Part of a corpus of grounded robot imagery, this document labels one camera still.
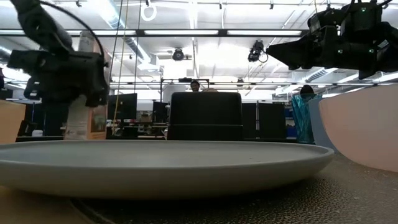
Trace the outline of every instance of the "teal plastic bag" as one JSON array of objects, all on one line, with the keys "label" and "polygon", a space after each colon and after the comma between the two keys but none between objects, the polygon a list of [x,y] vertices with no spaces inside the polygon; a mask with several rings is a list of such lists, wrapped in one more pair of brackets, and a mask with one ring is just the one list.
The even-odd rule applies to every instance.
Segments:
[{"label": "teal plastic bag", "polygon": [[292,98],[293,118],[297,130],[297,142],[314,144],[310,107],[308,102],[312,99],[322,98],[321,95],[308,94],[296,95]]}]

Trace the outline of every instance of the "black cable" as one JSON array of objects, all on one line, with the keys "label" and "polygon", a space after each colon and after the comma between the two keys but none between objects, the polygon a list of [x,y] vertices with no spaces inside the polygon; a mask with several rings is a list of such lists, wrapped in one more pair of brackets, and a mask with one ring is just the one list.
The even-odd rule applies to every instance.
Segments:
[{"label": "black cable", "polygon": [[392,2],[392,0],[384,1],[384,2],[380,3],[379,6],[383,7],[383,6],[385,6],[386,4],[389,4],[390,2]]},{"label": "black cable", "polygon": [[259,59],[259,62],[261,62],[261,63],[266,63],[266,62],[268,62],[269,57],[268,57],[268,54],[267,54],[267,53],[266,53],[266,56],[267,56],[267,59],[266,59],[264,62],[262,62],[260,59]]},{"label": "black cable", "polygon": [[74,20],[78,21],[83,27],[85,27],[93,35],[94,39],[97,41],[98,46],[99,46],[99,51],[101,52],[101,55],[102,55],[102,57],[104,59],[104,62],[105,62],[104,48],[103,48],[100,40],[98,39],[97,35],[94,33],[94,31],[85,22],[83,22],[81,19],[79,19],[79,17],[73,15],[71,12],[68,12],[67,10],[65,10],[65,9],[63,9],[63,8],[61,8],[59,6],[56,6],[54,4],[51,4],[51,3],[45,2],[45,1],[39,1],[39,3],[43,4],[43,5],[46,5],[46,6],[50,6],[50,7],[54,8],[54,9],[56,9],[58,11],[61,11],[61,12],[65,13],[66,15],[74,18]]}]

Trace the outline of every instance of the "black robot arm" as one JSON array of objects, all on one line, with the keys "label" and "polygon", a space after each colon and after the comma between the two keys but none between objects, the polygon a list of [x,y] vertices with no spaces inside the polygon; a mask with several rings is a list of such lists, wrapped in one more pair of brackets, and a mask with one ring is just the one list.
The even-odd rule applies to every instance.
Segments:
[{"label": "black robot arm", "polygon": [[398,30],[381,21],[382,7],[376,1],[352,1],[341,9],[319,12],[308,20],[308,34],[294,42],[271,45],[266,52],[291,70],[314,66],[354,69],[359,70],[360,80],[377,71],[397,71]]},{"label": "black robot arm", "polygon": [[13,50],[8,61],[9,68],[23,69],[31,78],[24,96],[42,100],[43,104],[71,103],[80,95],[86,96],[86,106],[105,105],[108,99],[108,84],[104,78],[104,50],[96,38],[101,54],[73,51],[72,38],[42,7],[52,6],[77,19],[79,18],[57,6],[38,0],[12,0],[18,20],[28,38],[38,43],[43,50]]}]

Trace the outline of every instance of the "fluorescent light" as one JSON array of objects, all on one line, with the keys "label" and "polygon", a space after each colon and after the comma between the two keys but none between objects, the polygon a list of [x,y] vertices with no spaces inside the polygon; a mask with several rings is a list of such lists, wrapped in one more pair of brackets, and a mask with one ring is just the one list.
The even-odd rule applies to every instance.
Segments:
[{"label": "fluorescent light", "polygon": [[[94,33],[98,36],[102,35],[124,35],[124,30],[93,30]],[[80,35],[82,30],[67,30],[69,35]],[[135,30],[126,30],[126,35],[136,35],[137,32]]]},{"label": "fluorescent light", "polygon": [[321,86],[329,86],[329,85],[333,85],[332,83],[303,83],[304,85],[310,85],[310,86],[314,86],[314,85],[321,85]]},{"label": "fluorescent light", "polygon": [[23,30],[0,30],[2,35],[25,35]]},{"label": "fluorescent light", "polygon": [[394,80],[396,78],[398,78],[398,72],[389,75],[383,75],[382,77],[373,80],[373,82],[385,82],[389,80]]},{"label": "fluorescent light", "polygon": [[373,83],[339,83],[338,86],[373,86]]},{"label": "fluorescent light", "polygon": [[0,46],[0,50],[6,52],[7,54],[11,54],[11,52],[12,52],[12,50],[9,50],[9,49],[7,49],[5,47],[1,47],[1,46]]},{"label": "fluorescent light", "polygon": [[218,30],[145,30],[145,35],[217,35]]},{"label": "fluorescent light", "polygon": [[228,30],[228,35],[301,35],[301,30]]},{"label": "fluorescent light", "polygon": [[30,75],[28,74],[7,67],[3,68],[2,73],[6,78],[10,78],[12,80],[27,81],[30,78]]},{"label": "fluorescent light", "polygon": [[21,88],[21,89],[25,89],[26,88],[26,85],[14,85],[14,84],[7,84],[7,85],[9,85],[9,86],[12,86],[12,87],[16,87],[16,88]]},{"label": "fluorescent light", "polygon": [[[124,30],[94,30],[96,35],[124,35]],[[126,30],[126,35],[135,35],[135,30]]]},{"label": "fluorescent light", "polygon": [[356,79],[356,78],[358,78],[358,77],[359,77],[359,75],[358,75],[358,73],[357,73],[357,74],[355,74],[355,75],[348,76],[348,77],[346,77],[346,78],[344,78],[344,79],[342,79],[342,80],[339,80],[339,81],[337,81],[337,82],[338,82],[338,83],[349,82],[349,81],[352,81],[352,80],[354,80],[354,79]]}]

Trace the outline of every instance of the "round platter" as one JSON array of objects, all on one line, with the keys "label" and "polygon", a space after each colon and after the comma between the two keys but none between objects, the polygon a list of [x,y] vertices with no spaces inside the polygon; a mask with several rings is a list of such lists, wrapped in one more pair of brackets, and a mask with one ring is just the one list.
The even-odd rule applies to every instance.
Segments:
[{"label": "round platter", "polygon": [[306,179],[333,154],[270,142],[23,142],[0,145],[0,185],[83,198],[219,197]]}]

